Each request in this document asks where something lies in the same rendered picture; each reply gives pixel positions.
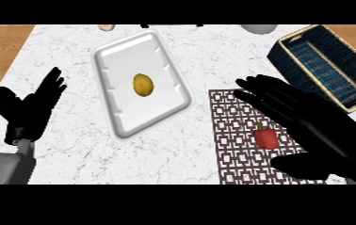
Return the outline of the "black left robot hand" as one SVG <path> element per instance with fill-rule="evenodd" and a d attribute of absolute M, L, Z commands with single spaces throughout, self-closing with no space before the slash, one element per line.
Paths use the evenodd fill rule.
<path fill-rule="evenodd" d="M 22 138 L 37 141 L 44 133 L 52 110 L 67 89 L 58 67 L 47 73 L 34 93 L 21 99 L 13 91 L 0 87 L 0 116 L 7 120 L 4 142 L 15 144 Z"/>

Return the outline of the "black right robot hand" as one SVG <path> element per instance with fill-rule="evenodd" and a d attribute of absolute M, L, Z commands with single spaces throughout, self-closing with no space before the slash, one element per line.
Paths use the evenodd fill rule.
<path fill-rule="evenodd" d="M 259 74 L 238 79 L 245 101 L 282 127 L 304 153 L 276 156 L 272 167 L 295 179 L 325 180 L 331 174 L 356 182 L 356 121 L 322 97 L 281 79 Z"/>

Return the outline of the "red bell pepper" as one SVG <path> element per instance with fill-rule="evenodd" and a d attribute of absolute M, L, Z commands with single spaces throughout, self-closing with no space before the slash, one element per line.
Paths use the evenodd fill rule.
<path fill-rule="evenodd" d="M 260 123 L 256 123 L 253 131 L 256 145 L 260 149 L 273 150 L 278 148 L 278 138 L 275 129 L 266 128 Z"/>

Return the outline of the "brown patterned placemat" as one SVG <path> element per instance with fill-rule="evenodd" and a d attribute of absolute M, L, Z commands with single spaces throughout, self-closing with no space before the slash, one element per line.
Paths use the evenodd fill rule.
<path fill-rule="evenodd" d="M 222 185 L 324 185 L 324 180 L 300 180 L 270 166 L 278 155 L 303 153 L 285 128 L 257 109 L 235 98 L 232 89 L 208 91 L 217 166 Z M 275 129 L 278 148 L 260 149 L 253 131 L 256 123 Z"/>

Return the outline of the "dark blue wicker basket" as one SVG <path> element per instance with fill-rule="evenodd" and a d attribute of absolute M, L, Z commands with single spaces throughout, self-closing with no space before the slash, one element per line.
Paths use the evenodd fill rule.
<path fill-rule="evenodd" d="M 295 88 L 343 112 L 356 112 L 356 48 L 327 25 L 312 24 L 284 36 L 267 59 Z"/>

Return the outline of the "white rectangular tray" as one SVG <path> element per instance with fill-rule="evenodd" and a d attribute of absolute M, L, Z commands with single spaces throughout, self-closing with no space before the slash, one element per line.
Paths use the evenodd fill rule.
<path fill-rule="evenodd" d="M 152 29 L 98 47 L 90 59 L 112 135 L 129 141 L 188 110 L 191 88 Z"/>

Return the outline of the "yellow potato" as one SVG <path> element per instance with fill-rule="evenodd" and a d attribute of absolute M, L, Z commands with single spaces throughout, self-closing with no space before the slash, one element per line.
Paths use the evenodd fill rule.
<path fill-rule="evenodd" d="M 133 77 L 133 90 L 136 94 L 142 97 L 146 97 L 154 92 L 154 81 L 148 75 L 139 73 Z"/>

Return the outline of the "grey round object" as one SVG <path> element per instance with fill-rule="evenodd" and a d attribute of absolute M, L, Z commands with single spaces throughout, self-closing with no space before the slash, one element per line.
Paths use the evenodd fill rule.
<path fill-rule="evenodd" d="M 253 34 L 266 35 L 276 29 L 276 24 L 242 24 L 242 28 Z"/>

